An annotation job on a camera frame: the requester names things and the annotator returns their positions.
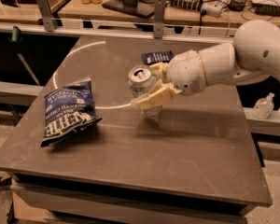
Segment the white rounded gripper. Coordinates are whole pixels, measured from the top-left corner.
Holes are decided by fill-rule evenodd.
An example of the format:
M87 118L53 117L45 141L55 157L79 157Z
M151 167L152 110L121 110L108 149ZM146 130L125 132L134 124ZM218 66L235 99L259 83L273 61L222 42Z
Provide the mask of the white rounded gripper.
M131 100L131 105L140 110L169 104L178 94L192 95L206 88L203 62L197 51L190 50L174 56L168 63L154 63L152 73L163 82L153 89Z

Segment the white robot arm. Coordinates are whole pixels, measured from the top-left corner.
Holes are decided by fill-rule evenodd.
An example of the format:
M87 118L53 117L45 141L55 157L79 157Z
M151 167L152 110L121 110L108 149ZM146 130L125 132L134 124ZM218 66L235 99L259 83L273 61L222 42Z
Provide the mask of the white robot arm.
M280 81L280 28L268 21L242 24L231 43L179 53L151 67L156 83L131 105L141 110L170 103L215 84L237 84L267 74Z

